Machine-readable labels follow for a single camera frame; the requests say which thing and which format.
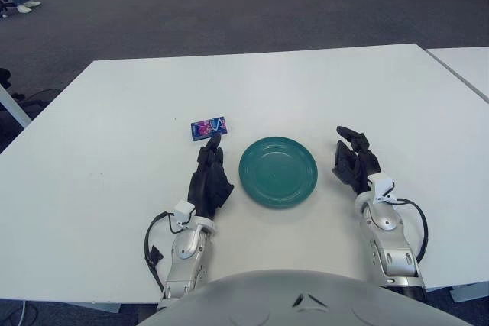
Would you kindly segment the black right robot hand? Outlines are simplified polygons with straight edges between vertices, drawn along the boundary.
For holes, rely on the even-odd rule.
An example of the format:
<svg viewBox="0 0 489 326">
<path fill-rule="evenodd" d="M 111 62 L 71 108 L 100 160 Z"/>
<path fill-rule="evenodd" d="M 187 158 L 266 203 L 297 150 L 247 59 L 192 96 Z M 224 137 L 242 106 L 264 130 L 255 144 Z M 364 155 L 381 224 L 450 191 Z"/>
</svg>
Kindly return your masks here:
<svg viewBox="0 0 489 326">
<path fill-rule="evenodd" d="M 364 133 L 347 127 L 338 126 L 336 131 L 351 147 L 341 140 L 337 142 L 332 172 L 343 184 L 351 186 L 357 195 L 369 191 L 368 177 L 380 173 L 381 167 L 370 150 L 368 139 Z"/>
</svg>

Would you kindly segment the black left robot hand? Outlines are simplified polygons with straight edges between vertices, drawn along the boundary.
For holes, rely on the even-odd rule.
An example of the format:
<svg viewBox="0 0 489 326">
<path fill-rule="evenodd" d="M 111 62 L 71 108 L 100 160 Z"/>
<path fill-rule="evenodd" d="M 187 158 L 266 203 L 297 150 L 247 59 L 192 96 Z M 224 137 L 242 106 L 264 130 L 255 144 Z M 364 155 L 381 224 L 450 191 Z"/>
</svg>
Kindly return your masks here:
<svg viewBox="0 0 489 326">
<path fill-rule="evenodd" d="M 224 154 L 219 146 L 221 135 L 213 135 L 205 146 L 200 147 L 197 169 L 189 184 L 187 201 L 194 205 L 196 215 L 208 219 L 215 217 L 231 195 L 234 186 L 225 175 Z"/>
</svg>

